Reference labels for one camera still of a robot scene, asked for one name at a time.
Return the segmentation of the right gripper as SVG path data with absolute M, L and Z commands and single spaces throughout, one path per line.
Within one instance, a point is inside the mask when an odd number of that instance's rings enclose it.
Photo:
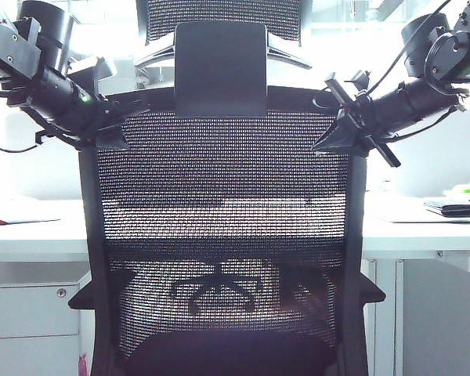
M 376 149 L 391 167 L 397 168 L 400 166 L 399 159 L 374 135 L 374 113 L 367 94 L 369 75 L 369 72 L 357 72 L 347 80 L 358 89 L 355 99 L 342 87 L 335 73 L 327 76 L 326 86 L 340 107 L 336 120 L 313 144 L 312 152 L 367 156 L 370 150 Z

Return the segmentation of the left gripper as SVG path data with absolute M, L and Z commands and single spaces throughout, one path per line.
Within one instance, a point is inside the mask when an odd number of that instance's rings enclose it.
M 48 136 L 78 150 L 128 148 L 120 121 L 110 117 L 108 102 L 87 92 L 37 92 L 34 109 Z

